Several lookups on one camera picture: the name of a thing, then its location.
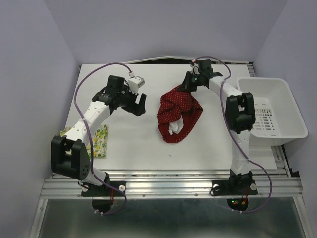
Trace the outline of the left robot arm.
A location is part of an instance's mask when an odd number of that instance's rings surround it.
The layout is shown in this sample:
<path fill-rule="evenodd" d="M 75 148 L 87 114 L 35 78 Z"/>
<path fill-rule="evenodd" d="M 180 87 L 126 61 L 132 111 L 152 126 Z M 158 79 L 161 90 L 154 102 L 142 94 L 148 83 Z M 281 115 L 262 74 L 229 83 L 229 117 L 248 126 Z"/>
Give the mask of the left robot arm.
<path fill-rule="evenodd" d="M 145 94 L 138 90 L 145 84 L 143 78 L 134 76 L 125 80 L 119 76 L 109 76 L 107 86 L 92 98 L 85 113 L 63 136 L 55 136 L 51 141 L 51 170 L 59 175 L 92 184 L 98 195 L 110 191 L 108 174 L 93 167 L 92 156 L 87 145 L 100 125 L 114 110 L 125 111 L 140 116 L 145 113 Z"/>

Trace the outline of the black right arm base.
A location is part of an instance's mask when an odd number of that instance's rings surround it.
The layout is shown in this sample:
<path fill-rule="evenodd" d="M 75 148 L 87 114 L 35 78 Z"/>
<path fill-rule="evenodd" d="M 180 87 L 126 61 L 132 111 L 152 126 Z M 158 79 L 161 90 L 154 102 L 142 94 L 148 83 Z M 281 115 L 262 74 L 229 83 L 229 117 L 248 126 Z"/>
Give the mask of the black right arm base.
<path fill-rule="evenodd" d="M 213 197 L 226 196 L 227 204 L 233 211 L 246 212 L 249 206 L 249 196 L 257 195 L 257 187 L 251 184 L 233 185 L 228 179 L 213 180 L 209 194 Z"/>

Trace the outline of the red polka dot skirt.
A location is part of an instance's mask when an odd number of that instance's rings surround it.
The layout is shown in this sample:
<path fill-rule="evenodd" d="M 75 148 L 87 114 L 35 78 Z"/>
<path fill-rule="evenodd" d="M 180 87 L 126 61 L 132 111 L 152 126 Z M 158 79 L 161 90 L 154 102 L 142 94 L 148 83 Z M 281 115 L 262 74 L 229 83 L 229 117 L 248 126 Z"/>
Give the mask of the red polka dot skirt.
<path fill-rule="evenodd" d="M 179 143 L 196 125 L 203 112 L 202 106 L 190 92 L 176 86 L 160 98 L 157 113 L 158 129 L 166 143 Z"/>

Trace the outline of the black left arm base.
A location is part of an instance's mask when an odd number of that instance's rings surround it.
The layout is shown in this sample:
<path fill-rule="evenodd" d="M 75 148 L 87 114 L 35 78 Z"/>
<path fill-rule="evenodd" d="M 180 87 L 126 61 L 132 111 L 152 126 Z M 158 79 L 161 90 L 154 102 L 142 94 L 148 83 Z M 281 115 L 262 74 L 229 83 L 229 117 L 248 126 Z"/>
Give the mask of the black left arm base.
<path fill-rule="evenodd" d="M 110 185 L 116 188 L 115 190 L 104 185 L 96 186 L 82 181 L 77 182 L 77 184 L 82 188 L 82 197 L 92 198 L 92 209 L 95 214 L 113 215 L 122 210 L 126 204 L 126 200 L 124 200 L 122 205 L 115 205 L 115 198 L 124 198 L 125 196 L 126 181 L 110 181 Z"/>

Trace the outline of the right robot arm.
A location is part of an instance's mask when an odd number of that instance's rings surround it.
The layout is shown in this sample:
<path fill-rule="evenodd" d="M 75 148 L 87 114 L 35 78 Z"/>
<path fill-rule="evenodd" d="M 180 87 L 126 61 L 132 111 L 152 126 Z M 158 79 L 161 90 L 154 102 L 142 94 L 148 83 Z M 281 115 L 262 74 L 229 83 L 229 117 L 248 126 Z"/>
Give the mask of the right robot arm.
<path fill-rule="evenodd" d="M 228 76 L 214 71 L 213 57 L 198 57 L 190 62 L 191 71 L 186 72 L 184 81 L 178 91 L 195 92 L 204 86 L 220 98 L 221 110 L 228 133 L 232 139 L 232 163 L 228 188 L 233 193 L 240 193 L 252 183 L 249 159 L 249 140 L 255 123 L 254 98 L 251 93 L 236 89 L 228 79 L 232 72 L 227 64 L 219 61 L 228 70 Z"/>

